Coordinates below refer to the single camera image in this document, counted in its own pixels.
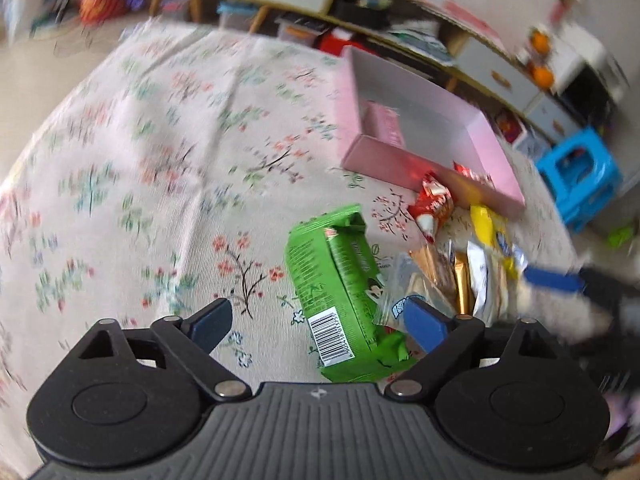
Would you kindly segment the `yellow snack bag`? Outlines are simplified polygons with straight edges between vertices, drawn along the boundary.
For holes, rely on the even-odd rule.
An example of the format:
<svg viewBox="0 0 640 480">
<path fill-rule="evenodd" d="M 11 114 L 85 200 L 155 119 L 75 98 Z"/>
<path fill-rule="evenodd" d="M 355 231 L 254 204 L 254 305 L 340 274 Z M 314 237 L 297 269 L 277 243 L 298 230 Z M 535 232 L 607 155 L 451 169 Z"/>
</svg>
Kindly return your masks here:
<svg viewBox="0 0 640 480">
<path fill-rule="evenodd" d="M 471 222 L 475 237 L 490 248 L 500 259 L 509 278 L 518 277 L 511 237 L 506 228 L 506 219 L 486 206 L 473 205 L 470 208 Z"/>
</svg>

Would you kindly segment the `brown beef cracker pack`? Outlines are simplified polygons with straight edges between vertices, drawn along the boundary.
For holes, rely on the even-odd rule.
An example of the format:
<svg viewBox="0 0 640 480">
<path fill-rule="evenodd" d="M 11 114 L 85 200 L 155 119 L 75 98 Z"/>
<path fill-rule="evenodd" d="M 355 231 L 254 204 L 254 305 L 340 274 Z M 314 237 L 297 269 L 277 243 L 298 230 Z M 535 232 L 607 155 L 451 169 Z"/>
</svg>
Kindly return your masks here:
<svg viewBox="0 0 640 480">
<path fill-rule="evenodd" d="M 457 281 L 448 259 L 433 244 L 410 250 L 409 256 L 422 273 L 455 308 L 458 301 Z"/>
</svg>

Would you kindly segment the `green snack pack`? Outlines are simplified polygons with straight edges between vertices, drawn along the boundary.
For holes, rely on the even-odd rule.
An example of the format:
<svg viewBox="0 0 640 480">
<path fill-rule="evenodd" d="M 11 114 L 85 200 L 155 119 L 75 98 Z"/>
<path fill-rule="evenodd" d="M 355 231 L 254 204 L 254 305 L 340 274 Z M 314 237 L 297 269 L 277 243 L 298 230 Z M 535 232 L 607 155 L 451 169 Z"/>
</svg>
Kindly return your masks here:
<svg viewBox="0 0 640 480">
<path fill-rule="evenodd" d="M 288 234 L 285 263 L 330 382 L 379 382 L 416 362 L 406 336 L 375 324 L 383 275 L 358 205 L 303 222 Z"/>
</svg>

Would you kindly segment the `gold foil snack packet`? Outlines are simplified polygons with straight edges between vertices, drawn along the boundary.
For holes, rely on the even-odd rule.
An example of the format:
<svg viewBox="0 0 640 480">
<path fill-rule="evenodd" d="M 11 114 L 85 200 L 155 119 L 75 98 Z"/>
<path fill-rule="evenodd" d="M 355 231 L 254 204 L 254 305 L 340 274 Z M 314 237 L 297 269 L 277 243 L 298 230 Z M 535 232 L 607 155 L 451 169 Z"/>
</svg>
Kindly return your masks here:
<svg viewBox="0 0 640 480">
<path fill-rule="evenodd" d="M 471 273 L 465 252 L 454 252 L 452 256 L 454 277 L 457 284 L 457 309 L 462 315 L 472 315 L 475 297 L 471 287 Z"/>
</svg>

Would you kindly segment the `orange white biscuit pack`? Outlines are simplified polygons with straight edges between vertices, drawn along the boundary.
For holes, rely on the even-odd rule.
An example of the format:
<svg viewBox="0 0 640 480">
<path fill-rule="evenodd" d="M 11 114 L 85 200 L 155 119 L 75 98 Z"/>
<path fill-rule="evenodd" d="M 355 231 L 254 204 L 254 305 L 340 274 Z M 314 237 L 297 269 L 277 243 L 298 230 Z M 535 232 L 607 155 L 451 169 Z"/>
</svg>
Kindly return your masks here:
<svg viewBox="0 0 640 480">
<path fill-rule="evenodd" d="M 505 321 L 509 317 L 509 289 L 500 259 L 472 240 L 466 245 L 466 258 L 475 297 L 472 315 L 486 326 Z"/>
</svg>

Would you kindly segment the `blue triangle snack packet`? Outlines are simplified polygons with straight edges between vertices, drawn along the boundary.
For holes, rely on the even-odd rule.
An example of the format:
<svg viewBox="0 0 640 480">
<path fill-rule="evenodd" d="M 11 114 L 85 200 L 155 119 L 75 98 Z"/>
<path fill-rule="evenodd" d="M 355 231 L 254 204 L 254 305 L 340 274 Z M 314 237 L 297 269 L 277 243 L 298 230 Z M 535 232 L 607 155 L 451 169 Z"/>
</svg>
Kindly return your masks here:
<svg viewBox="0 0 640 480">
<path fill-rule="evenodd" d="M 401 252 L 393 260 L 383 278 L 382 296 L 376 300 L 373 323 L 408 333 L 405 322 L 405 299 L 417 296 L 429 306 L 450 318 L 454 308 L 444 294 L 422 272 L 408 252 Z"/>
</svg>

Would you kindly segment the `blue plastic stool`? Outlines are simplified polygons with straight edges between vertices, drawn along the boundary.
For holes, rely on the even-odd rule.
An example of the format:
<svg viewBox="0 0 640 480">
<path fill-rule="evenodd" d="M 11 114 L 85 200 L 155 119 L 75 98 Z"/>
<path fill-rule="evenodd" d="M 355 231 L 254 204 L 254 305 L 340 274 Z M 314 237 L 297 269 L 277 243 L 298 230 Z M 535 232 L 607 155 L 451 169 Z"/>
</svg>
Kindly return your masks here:
<svg viewBox="0 0 640 480">
<path fill-rule="evenodd" d="M 587 127 L 536 162 L 565 226 L 577 233 L 612 200 L 623 176 L 599 133 Z"/>
</svg>

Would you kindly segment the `red snack in box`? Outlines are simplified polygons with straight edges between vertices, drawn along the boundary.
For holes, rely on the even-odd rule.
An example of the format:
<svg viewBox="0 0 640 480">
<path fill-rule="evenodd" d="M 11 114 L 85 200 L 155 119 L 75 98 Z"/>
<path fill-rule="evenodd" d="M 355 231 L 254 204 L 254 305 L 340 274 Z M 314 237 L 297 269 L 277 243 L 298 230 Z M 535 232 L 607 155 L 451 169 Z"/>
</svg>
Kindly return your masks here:
<svg viewBox="0 0 640 480">
<path fill-rule="evenodd" d="M 479 172 L 476 172 L 467 166 L 459 164 L 458 162 L 453 162 L 452 166 L 454 166 L 454 171 L 457 171 L 458 174 L 461 174 L 467 179 L 488 186 L 488 188 L 495 187 L 495 183 L 491 179 L 491 176 L 489 174 L 480 174 Z"/>
</svg>

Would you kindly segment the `red candy snack bag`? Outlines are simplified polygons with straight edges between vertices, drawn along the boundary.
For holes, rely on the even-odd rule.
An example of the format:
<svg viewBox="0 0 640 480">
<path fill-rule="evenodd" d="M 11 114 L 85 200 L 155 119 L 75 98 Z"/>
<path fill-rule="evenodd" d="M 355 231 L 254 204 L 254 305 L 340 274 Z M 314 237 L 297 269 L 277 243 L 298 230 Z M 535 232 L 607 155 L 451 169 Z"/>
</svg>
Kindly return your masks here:
<svg viewBox="0 0 640 480">
<path fill-rule="evenodd" d="M 449 188 L 440 183 L 434 174 L 426 174 L 416 201 L 407 210 L 427 243 L 434 244 L 439 228 L 454 211 L 454 199 Z"/>
</svg>

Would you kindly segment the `floral tablecloth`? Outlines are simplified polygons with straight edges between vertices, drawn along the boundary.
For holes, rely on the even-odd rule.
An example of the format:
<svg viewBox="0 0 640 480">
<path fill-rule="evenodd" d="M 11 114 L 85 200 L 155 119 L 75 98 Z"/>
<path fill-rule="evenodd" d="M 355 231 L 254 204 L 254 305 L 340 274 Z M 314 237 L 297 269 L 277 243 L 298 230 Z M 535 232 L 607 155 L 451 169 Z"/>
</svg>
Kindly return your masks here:
<svg viewBox="0 0 640 480">
<path fill-rule="evenodd" d="M 342 55 L 213 27 L 134 30 L 32 136 L 1 187 L 1 461 L 40 466 L 30 399 L 100 318 L 125 328 L 230 301 L 217 361 L 251 385 L 318 382 L 285 263 L 299 224 L 358 205 L 383 278 L 425 238 L 416 191 L 341 166 Z M 531 262 L 571 266 L 534 164 L 499 141 L 526 205 Z"/>
</svg>

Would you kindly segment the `black microwave oven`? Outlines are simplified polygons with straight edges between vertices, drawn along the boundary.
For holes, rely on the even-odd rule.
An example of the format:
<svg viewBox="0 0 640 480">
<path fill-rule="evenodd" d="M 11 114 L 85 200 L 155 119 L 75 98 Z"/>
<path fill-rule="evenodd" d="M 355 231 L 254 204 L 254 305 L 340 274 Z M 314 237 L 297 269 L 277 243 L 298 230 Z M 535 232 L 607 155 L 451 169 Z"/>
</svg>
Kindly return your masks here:
<svg viewBox="0 0 640 480">
<path fill-rule="evenodd" d="M 559 98 L 584 124 L 597 125 L 616 112 L 628 88 L 629 80 L 620 64 L 607 56 L 596 66 L 582 62 L 559 92 Z"/>
</svg>

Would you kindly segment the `orange fruit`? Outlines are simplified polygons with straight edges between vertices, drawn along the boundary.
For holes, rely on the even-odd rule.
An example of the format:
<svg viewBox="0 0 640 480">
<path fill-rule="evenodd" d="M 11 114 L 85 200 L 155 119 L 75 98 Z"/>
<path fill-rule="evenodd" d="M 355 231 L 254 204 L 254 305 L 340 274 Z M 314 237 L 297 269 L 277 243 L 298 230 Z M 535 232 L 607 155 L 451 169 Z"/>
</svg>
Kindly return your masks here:
<svg viewBox="0 0 640 480">
<path fill-rule="evenodd" d="M 533 65 L 530 68 L 529 73 L 539 89 L 548 91 L 553 87 L 554 75 L 548 67 L 543 65 Z"/>
</svg>

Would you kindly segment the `pink cardboard box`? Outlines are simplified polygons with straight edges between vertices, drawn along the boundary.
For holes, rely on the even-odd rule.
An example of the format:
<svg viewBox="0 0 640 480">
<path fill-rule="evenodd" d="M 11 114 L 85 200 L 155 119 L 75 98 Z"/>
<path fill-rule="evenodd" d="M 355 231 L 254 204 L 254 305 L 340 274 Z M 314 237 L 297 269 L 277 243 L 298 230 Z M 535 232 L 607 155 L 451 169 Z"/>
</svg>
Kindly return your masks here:
<svg viewBox="0 0 640 480">
<path fill-rule="evenodd" d="M 416 192 L 423 177 L 434 174 L 463 207 L 486 205 L 510 219 L 521 215 L 526 201 L 518 179 L 480 110 L 366 51 L 347 47 L 341 61 L 335 113 L 337 158 L 343 168 Z M 367 101 L 396 110 L 405 148 L 363 132 Z M 463 177 L 453 162 L 489 174 L 495 187 Z"/>
</svg>

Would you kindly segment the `pink snack pack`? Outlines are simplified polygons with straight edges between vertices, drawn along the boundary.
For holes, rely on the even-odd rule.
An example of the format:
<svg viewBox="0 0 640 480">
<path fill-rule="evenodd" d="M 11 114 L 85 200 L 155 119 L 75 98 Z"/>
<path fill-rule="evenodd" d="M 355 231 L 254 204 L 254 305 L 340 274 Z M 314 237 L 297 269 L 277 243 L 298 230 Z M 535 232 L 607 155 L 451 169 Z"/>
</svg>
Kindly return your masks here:
<svg viewBox="0 0 640 480">
<path fill-rule="evenodd" d="M 406 147 L 405 138 L 400 128 L 399 115 L 391 107 L 367 101 L 364 104 L 362 128 L 365 134 L 376 140 L 390 144 L 395 148 Z"/>
</svg>

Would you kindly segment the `wooden tv cabinet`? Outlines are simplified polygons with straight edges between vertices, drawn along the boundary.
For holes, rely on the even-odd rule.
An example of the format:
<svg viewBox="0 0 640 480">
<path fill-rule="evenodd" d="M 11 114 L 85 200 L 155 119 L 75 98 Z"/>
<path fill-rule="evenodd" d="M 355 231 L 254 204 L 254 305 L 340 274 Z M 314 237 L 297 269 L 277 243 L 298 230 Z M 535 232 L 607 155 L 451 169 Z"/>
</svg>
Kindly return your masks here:
<svg viewBox="0 0 640 480">
<path fill-rule="evenodd" d="M 252 26 L 259 28 L 271 11 L 292 11 L 341 26 L 362 36 L 375 52 L 448 75 L 447 89 L 465 84 L 503 104 L 549 141 L 560 143 L 580 128 L 577 119 L 550 90 L 539 89 L 530 65 L 520 64 L 472 32 L 428 12 L 410 0 L 230 0 L 256 6 Z M 191 0 L 195 21 L 201 0 Z M 157 14 L 160 0 L 152 0 Z"/>
</svg>

